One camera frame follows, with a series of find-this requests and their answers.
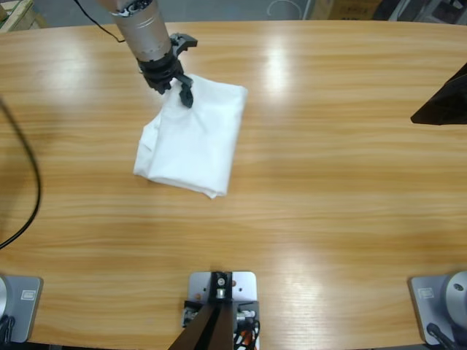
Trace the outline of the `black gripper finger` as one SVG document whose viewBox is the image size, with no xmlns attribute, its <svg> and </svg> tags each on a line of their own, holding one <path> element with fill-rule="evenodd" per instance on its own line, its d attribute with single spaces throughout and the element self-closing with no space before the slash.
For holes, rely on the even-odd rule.
<svg viewBox="0 0 467 350">
<path fill-rule="evenodd" d="M 410 118 L 422 125 L 466 125 L 466 64 Z"/>
</svg>

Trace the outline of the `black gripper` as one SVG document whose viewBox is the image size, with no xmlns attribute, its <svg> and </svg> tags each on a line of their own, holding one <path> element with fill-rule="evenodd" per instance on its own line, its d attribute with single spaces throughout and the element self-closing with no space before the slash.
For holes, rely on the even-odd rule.
<svg viewBox="0 0 467 350">
<path fill-rule="evenodd" d="M 193 106 L 191 91 L 193 80 L 185 75 L 178 56 L 179 53 L 176 50 L 170 50 L 159 60 L 137 59 L 136 61 L 147 84 L 161 95 L 171 90 L 171 81 L 177 79 L 181 83 L 181 102 L 185 107 L 191 108 Z"/>
</svg>

